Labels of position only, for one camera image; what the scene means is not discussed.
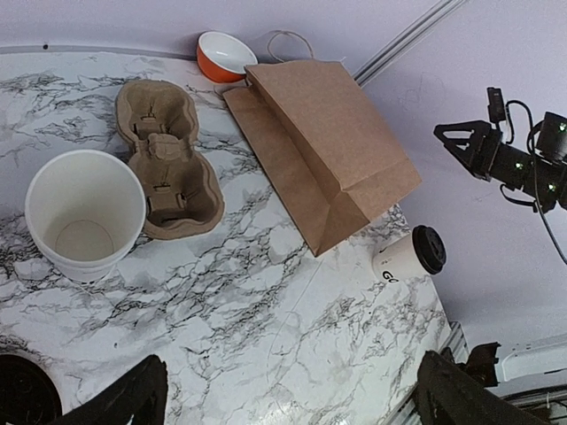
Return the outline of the black plastic cup lid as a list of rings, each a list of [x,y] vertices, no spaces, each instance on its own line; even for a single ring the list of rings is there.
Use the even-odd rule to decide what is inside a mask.
[[[62,416],[53,381],[32,361],[1,355],[1,423],[48,424]]]

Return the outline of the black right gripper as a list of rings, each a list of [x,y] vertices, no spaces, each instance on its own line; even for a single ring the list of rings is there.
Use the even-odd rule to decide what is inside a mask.
[[[540,203],[547,213],[566,207],[566,118],[546,112],[528,133],[524,151],[501,141],[501,131],[482,120],[437,125],[433,134],[474,177],[495,179]]]

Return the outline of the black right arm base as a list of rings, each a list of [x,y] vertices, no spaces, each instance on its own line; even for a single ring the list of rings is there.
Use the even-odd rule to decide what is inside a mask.
[[[495,366],[499,363],[496,352],[500,347],[501,344],[498,342],[477,345],[473,348],[465,363],[457,363],[449,347],[441,351],[441,356],[450,363],[455,364],[483,387],[495,388],[499,385]]]

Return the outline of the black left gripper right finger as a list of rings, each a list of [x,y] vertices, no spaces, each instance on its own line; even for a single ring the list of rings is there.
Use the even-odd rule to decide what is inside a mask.
[[[541,424],[496,397],[440,354],[427,351],[417,372],[417,411],[423,424]]]

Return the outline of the brown cardboard cup carrier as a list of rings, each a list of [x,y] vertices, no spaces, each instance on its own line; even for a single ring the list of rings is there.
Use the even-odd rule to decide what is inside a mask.
[[[168,81],[129,81],[115,111],[145,194],[144,233],[174,240],[212,231],[225,204],[213,167],[194,147],[199,124],[190,95]]]

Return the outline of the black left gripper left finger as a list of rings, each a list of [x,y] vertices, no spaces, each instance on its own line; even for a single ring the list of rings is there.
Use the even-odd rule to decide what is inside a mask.
[[[167,365],[152,354],[55,424],[163,424],[167,405]]]

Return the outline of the brown paper takeout bag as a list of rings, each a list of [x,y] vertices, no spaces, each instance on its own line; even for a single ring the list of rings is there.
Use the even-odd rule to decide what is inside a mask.
[[[223,97],[315,256],[411,193],[421,178],[376,107],[336,61],[247,66]]]

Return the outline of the white paper cups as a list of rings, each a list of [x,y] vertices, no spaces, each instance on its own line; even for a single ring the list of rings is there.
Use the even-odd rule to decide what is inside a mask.
[[[111,154],[69,151],[30,182],[25,220],[40,252],[67,278],[105,277],[133,247],[146,198],[133,171]]]

